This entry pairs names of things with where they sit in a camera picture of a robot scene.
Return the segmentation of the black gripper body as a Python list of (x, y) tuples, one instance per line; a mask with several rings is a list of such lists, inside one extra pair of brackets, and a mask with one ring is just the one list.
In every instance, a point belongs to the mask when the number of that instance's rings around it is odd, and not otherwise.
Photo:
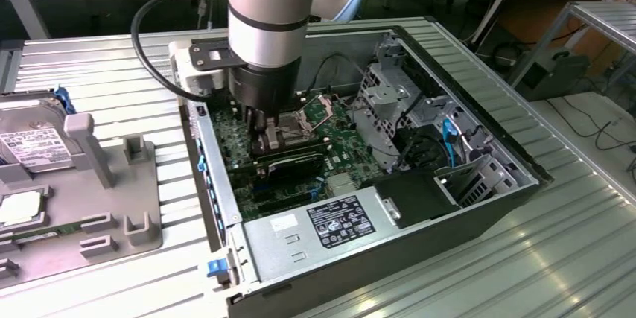
[(291, 99), (299, 76), (302, 58), (282, 67), (246, 65), (230, 70), (230, 91), (235, 99), (267, 116), (279, 114)]

